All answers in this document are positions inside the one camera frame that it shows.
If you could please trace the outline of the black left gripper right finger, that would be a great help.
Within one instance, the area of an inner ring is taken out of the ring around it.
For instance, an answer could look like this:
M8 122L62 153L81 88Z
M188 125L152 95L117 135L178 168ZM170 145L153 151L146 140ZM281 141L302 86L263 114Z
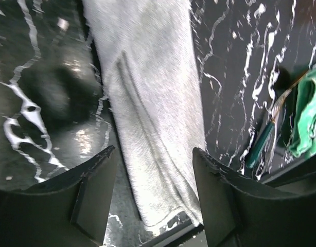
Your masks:
M192 155L209 246L316 246L316 174L275 188Z

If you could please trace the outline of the grey cloth napkin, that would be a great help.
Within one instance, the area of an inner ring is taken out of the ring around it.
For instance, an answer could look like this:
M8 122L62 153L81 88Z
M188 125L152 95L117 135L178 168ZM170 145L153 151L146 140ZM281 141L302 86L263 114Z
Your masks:
M141 219L203 222L192 150L205 147L189 1L84 1L103 91Z

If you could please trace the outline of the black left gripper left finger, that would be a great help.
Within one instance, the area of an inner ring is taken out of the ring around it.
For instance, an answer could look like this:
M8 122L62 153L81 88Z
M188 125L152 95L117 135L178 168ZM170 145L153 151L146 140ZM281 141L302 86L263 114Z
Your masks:
M0 190L0 246L101 246L116 176L109 146L25 190Z

